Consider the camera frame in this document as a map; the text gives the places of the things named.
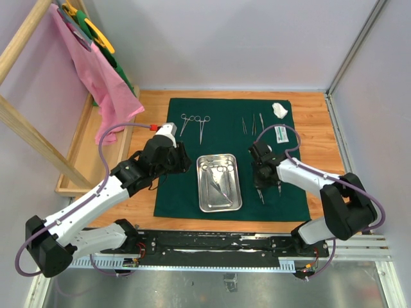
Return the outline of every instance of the pink cloth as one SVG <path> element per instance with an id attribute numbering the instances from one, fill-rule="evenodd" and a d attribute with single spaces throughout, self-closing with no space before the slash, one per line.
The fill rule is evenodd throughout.
<path id="1" fill-rule="evenodd" d="M 144 107 L 95 43 L 91 44 L 91 51 L 81 46 L 62 20 L 57 8 L 57 5 L 52 4 L 50 12 L 74 61 L 77 75 L 100 106 L 101 126 L 96 135 L 96 144 L 98 144 L 107 128 L 115 124 L 129 122 L 136 114 L 143 112 Z M 114 132 L 123 129 L 124 126 L 113 130 L 104 138 L 103 144 L 116 142 L 117 138 Z"/>

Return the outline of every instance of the white robotic arm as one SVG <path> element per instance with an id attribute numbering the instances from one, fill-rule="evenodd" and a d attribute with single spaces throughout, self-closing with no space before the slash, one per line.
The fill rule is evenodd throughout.
<path id="1" fill-rule="evenodd" d="M 249 151 L 254 159 L 254 186 L 261 190 L 281 182 L 309 191 L 322 201 L 324 216 L 298 226 L 292 236 L 301 249 L 325 239 L 349 239 L 377 220 L 377 212 L 370 199 L 358 191 L 336 183 L 333 178 L 363 190 L 360 179 L 348 173 L 344 176 L 326 173 L 291 161 L 285 154 L 275 155 L 263 141 L 255 142 Z"/>
<path id="2" fill-rule="evenodd" d="M 164 124 L 146 143 L 143 151 L 120 162 L 108 178 L 85 196 L 44 220 L 33 216 L 27 221 L 26 239 L 46 229 L 27 246 L 44 276 L 58 275 L 74 259 L 94 252 L 108 249 L 129 252 L 136 247 L 139 234 L 125 219 L 105 228 L 83 229 L 111 207 L 151 186 L 159 176 L 185 173 L 189 169 L 191 161 L 183 143 L 175 141 L 176 130 L 173 123 Z M 319 175 L 315 175 L 305 170 L 303 167 L 307 165 L 295 158 L 292 162 L 285 155 L 274 155 L 261 141 L 255 142 L 249 150 L 254 159 L 252 166 L 257 189 L 286 182 L 322 200 L 324 217 L 307 221 L 292 231 L 297 250 L 333 237 L 348 239 L 376 220 L 377 214 L 370 199 L 328 179 L 328 176 L 343 178 L 345 183 L 363 189 L 357 176 L 351 173 L 343 177 L 332 174 L 324 176 L 319 170 L 316 170 Z M 343 197 L 348 197 L 350 201 L 346 203 Z"/>
<path id="3" fill-rule="evenodd" d="M 48 227 L 47 232 L 27 246 L 44 276 L 58 275 L 73 260 L 94 252 L 116 248 L 127 251 L 136 246 L 137 230 L 125 219 L 105 228 L 83 229 L 111 207 L 151 186 L 159 176 L 184 173 L 189 169 L 191 161 L 183 143 L 175 141 L 176 131 L 173 123 L 162 125 L 144 150 L 120 162 L 107 181 L 102 181 L 64 210 L 44 220 L 34 216 L 27 221 L 26 238 Z"/>

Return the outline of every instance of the stainless steel tray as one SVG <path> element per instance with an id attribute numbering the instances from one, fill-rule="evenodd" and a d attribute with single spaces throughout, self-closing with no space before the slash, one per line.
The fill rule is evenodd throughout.
<path id="1" fill-rule="evenodd" d="M 198 199 L 203 212 L 239 210 L 243 205 L 234 155 L 204 155 L 197 159 Z"/>

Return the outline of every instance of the wooden table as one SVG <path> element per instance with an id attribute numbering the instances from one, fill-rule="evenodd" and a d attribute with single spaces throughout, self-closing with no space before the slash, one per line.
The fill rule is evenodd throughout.
<path id="1" fill-rule="evenodd" d="M 295 128 L 299 132 L 303 162 L 330 173 L 344 174 L 344 168 L 323 93 L 297 92 L 220 92 L 220 91 L 141 91 L 146 111 L 136 122 L 161 124 L 167 120 L 170 98 L 287 99 L 293 108 Z M 142 150 L 153 132 L 135 128 L 129 155 Z M 212 230 L 228 232 L 290 232 L 299 222 L 213 221 L 154 217 L 156 191 L 140 191 L 133 198 L 116 205 L 92 223 L 104 227 L 116 219 L 126 218 L 140 228 L 163 230 Z M 312 219 L 322 216 L 321 201 L 307 194 Z"/>

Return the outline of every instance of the wooden shelf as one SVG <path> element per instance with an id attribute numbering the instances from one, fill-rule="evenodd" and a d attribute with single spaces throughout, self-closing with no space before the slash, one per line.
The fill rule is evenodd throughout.
<path id="1" fill-rule="evenodd" d="M 135 87 L 135 92 L 139 94 L 138 87 Z M 105 171 L 98 155 L 98 145 L 94 141 L 101 124 L 101 115 L 98 113 L 98 107 L 94 107 L 92 102 L 93 98 L 89 94 L 74 133 L 67 160 L 95 186 L 103 180 Z M 116 133 L 116 143 L 103 147 L 103 154 L 110 169 L 127 158 L 132 132 L 133 127 L 127 126 L 122 132 Z M 63 174 L 58 179 L 56 192 L 62 196 L 79 197 L 88 191 L 89 189 L 79 188 Z"/>

